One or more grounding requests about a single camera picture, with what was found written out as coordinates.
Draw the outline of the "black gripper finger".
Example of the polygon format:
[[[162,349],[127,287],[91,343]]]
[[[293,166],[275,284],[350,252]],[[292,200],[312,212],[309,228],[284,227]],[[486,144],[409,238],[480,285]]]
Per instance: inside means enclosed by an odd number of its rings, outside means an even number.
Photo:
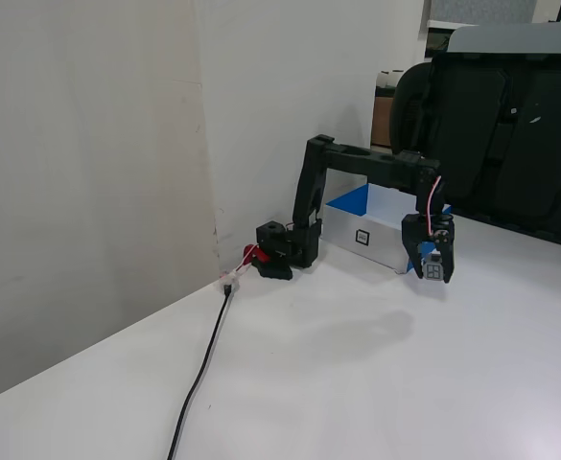
[[[414,236],[411,233],[402,234],[402,243],[409,256],[409,263],[419,279],[423,278],[422,256],[420,252],[421,242],[422,239],[419,235]]]
[[[440,261],[443,268],[443,281],[445,284],[450,283],[455,269],[454,241],[453,232],[434,233],[434,244],[436,250],[440,254]]]

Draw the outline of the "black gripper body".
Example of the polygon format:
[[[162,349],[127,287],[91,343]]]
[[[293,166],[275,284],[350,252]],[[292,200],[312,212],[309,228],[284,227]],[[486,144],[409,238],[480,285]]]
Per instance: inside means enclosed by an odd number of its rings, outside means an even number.
[[[454,218],[450,214],[441,214],[427,221],[425,215],[407,215],[401,222],[401,233],[406,249],[417,248],[424,242],[452,246],[455,242]]]

